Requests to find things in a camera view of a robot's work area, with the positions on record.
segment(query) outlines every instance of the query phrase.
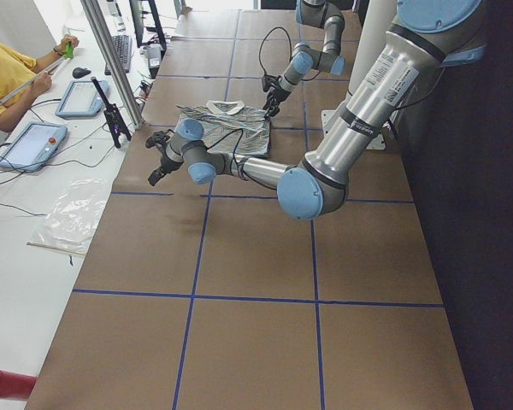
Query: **keyboard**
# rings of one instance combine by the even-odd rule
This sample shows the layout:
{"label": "keyboard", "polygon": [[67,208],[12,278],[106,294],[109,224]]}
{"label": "keyboard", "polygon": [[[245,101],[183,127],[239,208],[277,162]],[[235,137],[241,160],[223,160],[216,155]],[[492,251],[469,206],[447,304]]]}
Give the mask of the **keyboard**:
{"label": "keyboard", "polygon": [[[116,49],[116,53],[118,53],[118,57],[120,57],[120,63],[126,73],[129,73],[129,68],[131,67],[131,43],[132,40],[130,36],[124,34],[112,36],[112,44]],[[110,75],[108,64],[104,68],[104,73]]]}

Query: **t-shirt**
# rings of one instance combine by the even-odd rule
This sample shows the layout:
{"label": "t-shirt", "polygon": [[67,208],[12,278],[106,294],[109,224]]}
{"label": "t-shirt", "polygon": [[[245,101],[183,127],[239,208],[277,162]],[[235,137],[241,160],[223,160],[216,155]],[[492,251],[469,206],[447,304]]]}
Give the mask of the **t-shirt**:
{"label": "t-shirt", "polygon": [[[0,99],[34,77],[35,73],[32,69],[35,67],[36,59],[24,56],[0,43]],[[21,98],[21,94],[12,97],[4,103],[4,106],[9,107],[16,103]],[[6,109],[5,107],[0,107],[0,115]]]}

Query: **person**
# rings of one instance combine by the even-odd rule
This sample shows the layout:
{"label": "person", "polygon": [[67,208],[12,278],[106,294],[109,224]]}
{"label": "person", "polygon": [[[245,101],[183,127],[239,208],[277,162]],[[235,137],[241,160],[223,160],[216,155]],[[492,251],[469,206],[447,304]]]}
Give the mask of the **person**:
{"label": "person", "polygon": [[0,106],[1,131],[12,132],[34,100],[51,88],[51,76],[42,71],[62,58],[68,43],[77,47],[79,40],[66,35],[52,51],[40,58],[25,56],[0,43],[0,99],[41,73],[29,87]]}

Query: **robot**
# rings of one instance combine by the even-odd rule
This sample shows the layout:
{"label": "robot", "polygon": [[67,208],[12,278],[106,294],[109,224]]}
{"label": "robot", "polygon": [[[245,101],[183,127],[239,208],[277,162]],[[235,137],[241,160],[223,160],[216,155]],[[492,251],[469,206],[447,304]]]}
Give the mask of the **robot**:
{"label": "robot", "polygon": [[[486,0],[403,0],[386,30],[386,45],[353,96],[333,115],[334,123],[317,149],[297,165],[237,154],[211,154],[202,142],[203,126],[181,122],[172,137],[150,137],[147,148],[162,152],[161,166],[149,177],[154,185],[183,163],[196,184],[217,175],[249,179],[276,189],[281,208],[297,220],[312,220],[339,209],[348,195],[348,171],[378,135],[419,76],[437,67],[479,61],[484,55]],[[339,56],[344,19],[325,0],[298,0],[297,20],[323,28],[323,51],[299,43],[279,77],[264,79],[268,115],[279,113],[285,101],[311,69],[341,73]]]}

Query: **white cylinder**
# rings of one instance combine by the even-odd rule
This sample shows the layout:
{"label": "white cylinder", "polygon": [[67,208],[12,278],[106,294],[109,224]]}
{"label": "white cylinder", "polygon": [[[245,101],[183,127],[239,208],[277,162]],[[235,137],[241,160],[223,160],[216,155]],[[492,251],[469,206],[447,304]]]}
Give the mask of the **white cylinder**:
{"label": "white cylinder", "polygon": [[397,13],[397,0],[369,0],[349,90],[353,94],[386,45],[386,30]]}

